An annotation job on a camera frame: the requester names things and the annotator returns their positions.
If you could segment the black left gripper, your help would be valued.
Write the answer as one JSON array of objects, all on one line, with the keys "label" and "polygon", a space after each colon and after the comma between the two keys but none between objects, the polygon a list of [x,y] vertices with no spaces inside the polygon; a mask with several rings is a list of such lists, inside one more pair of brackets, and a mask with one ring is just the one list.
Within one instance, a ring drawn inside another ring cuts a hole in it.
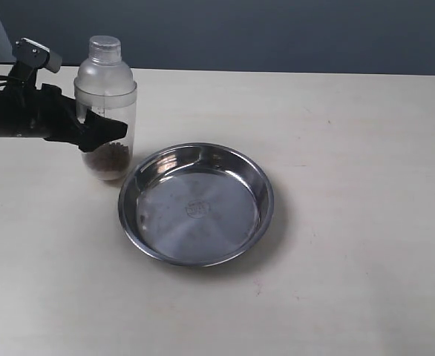
[{"label": "black left gripper", "polygon": [[126,136],[126,123],[91,110],[86,111],[85,121],[79,123],[75,100],[64,96],[61,88],[47,84],[36,87],[38,70],[17,61],[8,73],[6,137],[65,142],[82,152],[92,152]]}]

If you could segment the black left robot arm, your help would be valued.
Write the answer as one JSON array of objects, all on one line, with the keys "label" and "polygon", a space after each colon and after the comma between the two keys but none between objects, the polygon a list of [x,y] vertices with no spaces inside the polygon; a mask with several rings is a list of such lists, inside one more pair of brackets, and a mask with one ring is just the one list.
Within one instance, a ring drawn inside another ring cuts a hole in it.
[{"label": "black left robot arm", "polygon": [[0,137],[41,138],[64,142],[83,152],[125,137],[128,125],[87,109],[85,120],[76,114],[76,101],[49,84],[36,87],[37,66],[17,61],[0,75]]}]

